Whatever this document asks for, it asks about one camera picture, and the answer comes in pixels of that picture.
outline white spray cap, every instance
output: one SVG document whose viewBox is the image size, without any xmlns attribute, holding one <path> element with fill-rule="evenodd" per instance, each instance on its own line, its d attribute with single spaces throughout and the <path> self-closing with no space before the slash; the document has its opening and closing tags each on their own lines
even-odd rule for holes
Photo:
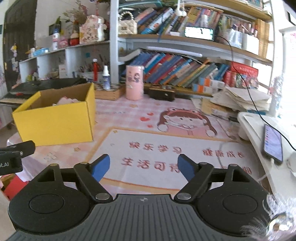
<svg viewBox="0 0 296 241">
<path fill-rule="evenodd" d="M 104 65 L 103 75 L 109 75 L 108 66 Z"/>
</svg>

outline pink cup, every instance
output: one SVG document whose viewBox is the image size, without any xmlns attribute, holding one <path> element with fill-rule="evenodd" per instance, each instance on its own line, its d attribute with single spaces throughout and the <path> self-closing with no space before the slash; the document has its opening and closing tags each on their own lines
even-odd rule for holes
<svg viewBox="0 0 296 241">
<path fill-rule="evenodd" d="M 126 66 L 126 98 L 129 100 L 139 100 L 144 94 L 144 66 Z"/>
</svg>

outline quilted handbag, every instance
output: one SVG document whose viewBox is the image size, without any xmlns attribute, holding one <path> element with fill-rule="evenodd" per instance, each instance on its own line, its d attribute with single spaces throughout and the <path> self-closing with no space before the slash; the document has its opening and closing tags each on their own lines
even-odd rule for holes
<svg viewBox="0 0 296 241">
<path fill-rule="evenodd" d="M 121 20 L 125 14 L 129 14 L 131 16 L 130 20 Z M 138 33 L 138 24 L 133 19 L 133 15 L 131 12 L 123 12 L 120 14 L 118 21 L 118 34 L 137 34 Z"/>
</svg>

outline metal screw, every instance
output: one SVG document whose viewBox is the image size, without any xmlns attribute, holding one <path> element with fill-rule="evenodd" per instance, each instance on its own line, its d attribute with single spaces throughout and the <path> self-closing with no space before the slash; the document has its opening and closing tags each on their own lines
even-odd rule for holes
<svg viewBox="0 0 296 241">
<path fill-rule="evenodd" d="M 188 200 L 191 198 L 191 195 L 189 193 L 186 192 L 181 192 L 177 194 L 177 198 L 180 200 Z"/>
<path fill-rule="evenodd" d="M 102 201 L 107 200 L 109 198 L 110 198 L 110 195 L 108 193 L 98 193 L 96 195 L 96 199 L 102 200 Z"/>
</svg>

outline gray ribbed surface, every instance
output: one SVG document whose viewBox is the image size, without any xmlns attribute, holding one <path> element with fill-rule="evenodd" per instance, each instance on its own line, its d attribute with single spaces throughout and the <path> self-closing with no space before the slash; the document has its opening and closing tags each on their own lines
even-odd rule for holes
<svg viewBox="0 0 296 241">
<path fill-rule="evenodd" d="M 17 231 L 9 241 L 250 241 L 209 228 L 190 205 L 169 195 L 119 195 L 111 204 L 98 204 L 89 217 L 71 230 L 53 235 Z"/>
</svg>

